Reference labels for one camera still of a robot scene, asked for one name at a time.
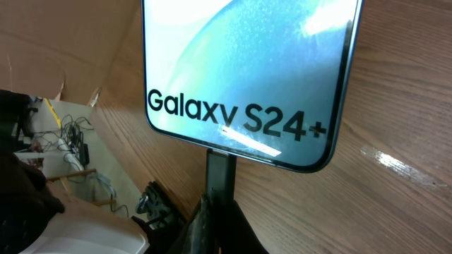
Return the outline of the blue Galaxy smartphone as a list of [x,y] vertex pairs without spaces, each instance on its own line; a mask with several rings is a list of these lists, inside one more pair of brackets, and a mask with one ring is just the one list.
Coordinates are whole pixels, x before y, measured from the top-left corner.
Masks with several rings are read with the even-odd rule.
[[362,0],[143,0],[157,133],[316,172],[338,139]]

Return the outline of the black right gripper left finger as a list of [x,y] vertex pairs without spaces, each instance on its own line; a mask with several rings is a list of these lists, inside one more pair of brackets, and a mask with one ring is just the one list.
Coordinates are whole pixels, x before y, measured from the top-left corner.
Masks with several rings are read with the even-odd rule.
[[207,195],[202,195],[191,220],[166,254],[214,253],[213,216]]

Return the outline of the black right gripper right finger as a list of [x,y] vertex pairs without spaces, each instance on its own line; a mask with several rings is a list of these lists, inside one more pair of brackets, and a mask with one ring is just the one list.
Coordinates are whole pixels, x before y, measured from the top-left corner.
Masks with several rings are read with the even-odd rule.
[[220,208],[220,249],[224,254],[268,254],[236,201]]

